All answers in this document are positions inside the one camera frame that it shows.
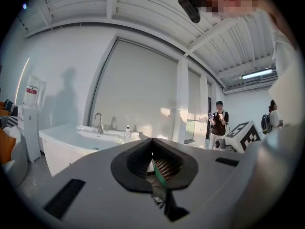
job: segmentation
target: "floor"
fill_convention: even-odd
[[[23,182],[16,187],[16,190],[25,194],[28,198],[32,198],[35,192],[43,185],[44,182],[51,178],[51,174],[47,165],[45,156],[29,163],[28,173]]]

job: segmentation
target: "white shirt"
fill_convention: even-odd
[[[272,129],[278,128],[277,126],[280,124],[280,118],[278,117],[277,110],[271,111],[270,124],[272,125]]]

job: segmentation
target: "black slot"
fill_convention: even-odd
[[[85,183],[82,180],[71,179],[44,207],[44,210],[54,217],[61,219]]]
[[[236,167],[239,163],[239,161],[229,158],[217,158],[216,162],[234,167]]]

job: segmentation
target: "ceiling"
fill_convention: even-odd
[[[269,87],[277,78],[268,15],[220,19],[201,12],[190,21],[177,0],[30,0],[19,20],[27,37],[71,23],[118,24],[157,36],[194,58],[225,91]],[[241,79],[272,67],[274,72],[247,82]]]

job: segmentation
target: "white column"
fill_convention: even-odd
[[[188,104],[189,103],[189,77],[188,65],[185,58],[181,58],[177,67],[177,100],[175,122],[172,140],[184,144]]]
[[[208,81],[206,74],[202,74],[200,77],[200,110],[201,113],[199,116],[196,116],[195,132],[194,132],[194,141],[199,146],[204,147],[205,137],[207,131],[207,118],[208,118]]]

